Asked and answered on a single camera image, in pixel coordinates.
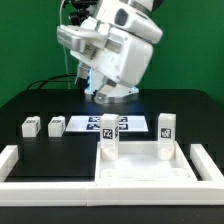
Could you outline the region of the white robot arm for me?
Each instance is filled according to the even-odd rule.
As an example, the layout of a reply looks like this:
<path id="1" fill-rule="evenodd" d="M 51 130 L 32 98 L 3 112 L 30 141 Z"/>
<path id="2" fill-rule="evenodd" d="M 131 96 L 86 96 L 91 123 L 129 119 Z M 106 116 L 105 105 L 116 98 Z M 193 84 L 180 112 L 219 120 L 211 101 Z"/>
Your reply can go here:
<path id="1" fill-rule="evenodd" d="M 162 30 L 148 14 L 164 0 L 99 0 L 81 24 L 85 49 L 74 55 L 94 74 L 94 100 L 122 98 L 142 79 Z"/>

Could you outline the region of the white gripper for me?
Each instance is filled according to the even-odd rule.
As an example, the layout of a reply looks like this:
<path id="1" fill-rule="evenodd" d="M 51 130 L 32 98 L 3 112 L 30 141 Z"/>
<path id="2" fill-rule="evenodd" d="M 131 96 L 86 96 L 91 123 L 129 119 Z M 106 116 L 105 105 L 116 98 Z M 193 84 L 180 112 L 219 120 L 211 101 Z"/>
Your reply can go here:
<path id="1" fill-rule="evenodd" d="M 155 4 L 98 4 L 94 14 L 81 25 L 100 39 L 88 38 L 85 50 L 79 53 L 75 84 L 85 90 L 90 68 L 104 76 L 94 101 L 105 103 L 117 85 L 137 85 L 151 60 L 153 44 L 162 30 L 149 18 Z"/>

